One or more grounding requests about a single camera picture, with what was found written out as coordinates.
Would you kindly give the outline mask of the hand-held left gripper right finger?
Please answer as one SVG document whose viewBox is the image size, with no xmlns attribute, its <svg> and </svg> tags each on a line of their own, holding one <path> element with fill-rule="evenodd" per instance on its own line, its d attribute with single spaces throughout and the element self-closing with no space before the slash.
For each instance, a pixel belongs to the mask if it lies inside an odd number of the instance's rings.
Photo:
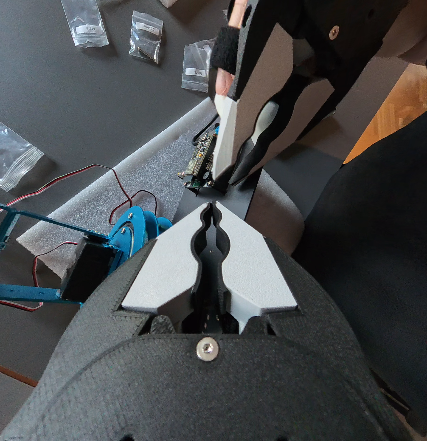
<svg viewBox="0 0 427 441">
<path fill-rule="evenodd" d="M 218 282 L 238 333 L 253 317 L 296 310 L 298 303 L 265 237 L 218 201 L 213 202 L 213 223 L 222 254 Z"/>
</svg>

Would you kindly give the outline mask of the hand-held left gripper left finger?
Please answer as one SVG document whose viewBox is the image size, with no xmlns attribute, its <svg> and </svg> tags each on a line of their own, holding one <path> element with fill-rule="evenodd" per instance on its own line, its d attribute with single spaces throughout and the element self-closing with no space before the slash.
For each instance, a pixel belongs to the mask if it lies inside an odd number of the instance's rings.
<svg viewBox="0 0 427 441">
<path fill-rule="evenodd" d="M 202 272 L 212 205 L 201 204 L 156 239 L 122 307 L 155 315 L 190 315 Z"/>
</svg>

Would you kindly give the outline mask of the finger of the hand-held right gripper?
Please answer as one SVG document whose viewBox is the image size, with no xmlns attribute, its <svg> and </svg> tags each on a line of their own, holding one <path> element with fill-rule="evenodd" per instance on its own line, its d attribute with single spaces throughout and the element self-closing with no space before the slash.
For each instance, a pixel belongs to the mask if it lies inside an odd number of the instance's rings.
<svg viewBox="0 0 427 441">
<path fill-rule="evenodd" d="M 255 69 L 231 100 L 231 184 L 237 185 L 298 139 L 334 91 L 327 79 L 289 69 Z"/>
<path fill-rule="evenodd" d="M 243 143 L 253 134 L 255 124 L 267 101 L 279 92 L 293 69 L 292 37 L 275 24 L 240 98 L 223 100 L 220 126 L 213 153 L 213 178 L 216 180 L 233 166 Z"/>
</svg>

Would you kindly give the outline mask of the blue toy robot arm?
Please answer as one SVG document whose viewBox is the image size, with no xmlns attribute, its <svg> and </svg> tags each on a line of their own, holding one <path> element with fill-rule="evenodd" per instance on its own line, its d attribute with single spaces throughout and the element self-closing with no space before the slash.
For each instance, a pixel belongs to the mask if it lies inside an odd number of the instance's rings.
<svg viewBox="0 0 427 441">
<path fill-rule="evenodd" d="M 36 283 L 37 258 L 33 263 L 34 286 L 0 284 L 0 304 L 27 312 L 48 302 L 82 305 L 108 275 L 172 226 L 167 218 L 157 218 L 138 206 L 128 209 L 108 235 L 1 203 L 0 210 L 7 213 L 0 224 L 0 253 L 21 216 L 83 234 L 76 245 L 72 267 L 66 270 L 59 289 L 42 288 Z"/>
</svg>

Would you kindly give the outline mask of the black metal base plate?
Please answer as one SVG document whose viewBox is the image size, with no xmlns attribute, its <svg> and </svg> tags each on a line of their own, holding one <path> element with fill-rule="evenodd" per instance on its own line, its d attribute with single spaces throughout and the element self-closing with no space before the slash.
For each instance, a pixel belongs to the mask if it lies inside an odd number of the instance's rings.
<svg viewBox="0 0 427 441">
<path fill-rule="evenodd" d="M 244 220 L 253 199 L 261 171 L 251 175 L 236 186 L 229 186 L 225 195 L 215 189 L 201 188 L 197 194 L 183 191 L 173 218 L 177 223 L 204 202 L 219 201 L 223 206 Z M 206 247 L 199 257 L 202 264 L 200 287 L 193 297 L 194 312 L 181 324 L 183 334 L 237 334 L 238 321 L 226 311 L 227 294 L 222 282 L 224 254 L 216 246 L 217 230 L 211 220 L 206 231 Z"/>
</svg>

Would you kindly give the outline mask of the person's right forearm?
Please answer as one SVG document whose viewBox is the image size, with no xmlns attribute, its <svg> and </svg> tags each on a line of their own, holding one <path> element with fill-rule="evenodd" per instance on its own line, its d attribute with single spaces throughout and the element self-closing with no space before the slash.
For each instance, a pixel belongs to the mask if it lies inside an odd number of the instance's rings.
<svg viewBox="0 0 427 441">
<path fill-rule="evenodd" d="M 383 39 L 377 57 L 399 57 L 408 63 L 426 65 L 427 0 L 410 0 Z"/>
</svg>

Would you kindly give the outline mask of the dark grey desk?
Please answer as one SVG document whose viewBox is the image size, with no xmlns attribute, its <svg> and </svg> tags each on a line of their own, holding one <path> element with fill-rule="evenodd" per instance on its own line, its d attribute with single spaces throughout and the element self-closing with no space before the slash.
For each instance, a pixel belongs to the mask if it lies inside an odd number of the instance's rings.
<svg viewBox="0 0 427 441">
<path fill-rule="evenodd" d="M 0 202 L 91 163 L 114 167 L 199 104 L 207 94 L 181 88 L 184 46 L 215 37 L 229 2 L 177 1 L 166 8 L 160 1 L 103 1 L 99 9 L 110 44 L 79 48 L 61 1 L 0 1 L 0 121 L 45 153 L 18 186 L 0 189 Z M 133 10 L 164 22 L 158 65 L 128 54 Z M 319 127 L 328 126 L 328 136 L 347 135 L 349 153 L 405 64 L 398 58 L 372 60 L 374 67 L 362 74 L 340 110 Z M 320 145 L 291 146 L 265 170 L 306 216 L 342 165 L 335 155 Z M 17 207 L 48 216 L 104 173 L 92 168 Z M 21 218 L 13 229 L 0 254 L 1 284 L 33 285 L 34 257 L 17 237 L 34 224 Z M 0 366 L 36 384 L 77 311 L 52 303 L 35 312 L 0 305 Z"/>
</svg>

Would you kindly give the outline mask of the person's right hand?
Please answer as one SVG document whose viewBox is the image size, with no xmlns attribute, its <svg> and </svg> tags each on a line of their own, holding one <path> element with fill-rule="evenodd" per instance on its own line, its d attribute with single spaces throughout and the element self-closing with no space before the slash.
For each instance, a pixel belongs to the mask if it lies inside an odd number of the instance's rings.
<svg viewBox="0 0 427 441">
<path fill-rule="evenodd" d="M 247 5 L 247 0 L 235 0 L 228 26 L 239 29 L 242 26 L 244 12 Z M 221 69 L 217 69 L 215 92 L 219 96 L 227 96 L 228 91 L 233 83 L 234 75 Z"/>
</svg>

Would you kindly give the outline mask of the green circuit board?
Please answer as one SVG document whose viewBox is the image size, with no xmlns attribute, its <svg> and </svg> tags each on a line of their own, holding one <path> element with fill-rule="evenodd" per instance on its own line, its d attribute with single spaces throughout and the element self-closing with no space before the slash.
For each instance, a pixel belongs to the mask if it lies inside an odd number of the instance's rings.
<svg viewBox="0 0 427 441">
<path fill-rule="evenodd" d="M 219 131 L 219 123 L 203 132 L 196 141 L 192 157 L 185 170 L 178 172 L 177 176 L 183 182 L 183 186 L 195 193 L 202 188 L 213 188 L 212 176 L 213 153 Z"/>
</svg>

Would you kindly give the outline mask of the grey foam sheet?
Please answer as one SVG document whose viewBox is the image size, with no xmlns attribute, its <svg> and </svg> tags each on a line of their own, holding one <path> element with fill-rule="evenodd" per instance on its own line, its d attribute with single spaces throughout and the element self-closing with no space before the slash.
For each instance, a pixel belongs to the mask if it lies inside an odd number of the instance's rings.
<svg viewBox="0 0 427 441">
<path fill-rule="evenodd" d="M 159 217 L 173 219 L 183 194 L 177 173 L 186 167 L 192 155 L 194 134 L 215 113 L 215 106 L 206 98 L 115 167 L 131 195 L 147 190 L 156 196 Z M 108 233 L 110 213 L 123 201 L 118 190 L 113 174 L 108 172 L 48 217 Z M 266 171 L 261 172 L 245 221 L 289 255 L 304 231 L 302 214 Z"/>
</svg>

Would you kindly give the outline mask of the group of small screw bags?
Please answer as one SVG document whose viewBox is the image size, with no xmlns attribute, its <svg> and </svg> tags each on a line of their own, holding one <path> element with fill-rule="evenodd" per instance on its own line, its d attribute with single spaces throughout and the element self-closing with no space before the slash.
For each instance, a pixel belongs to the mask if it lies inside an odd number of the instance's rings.
<svg viewBox="0 0 427 441">
<path fill-rule="evenodd" d="M 62 0 L 62 7 L 75 46 L 104 47 L 109 39 L 95 0 Z M 129 55 L 145 62 L 159 63 L 164 23 L 148 13 L 133 11 Z M 184 47 L 181 87 L 207 93 L 214 39 Z"/>
</svg>

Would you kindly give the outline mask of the large empty zip bag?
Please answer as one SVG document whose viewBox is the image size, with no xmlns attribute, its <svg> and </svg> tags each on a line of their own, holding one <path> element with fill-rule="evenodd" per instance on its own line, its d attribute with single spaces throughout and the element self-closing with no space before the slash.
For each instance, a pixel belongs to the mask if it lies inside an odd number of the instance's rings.
<svg viewBox="0 0 427 441">
<path fill-rule="evenodd" d="M 0 188 L 9 192 L 44 153 L 0 122 Z"/>
</svg>

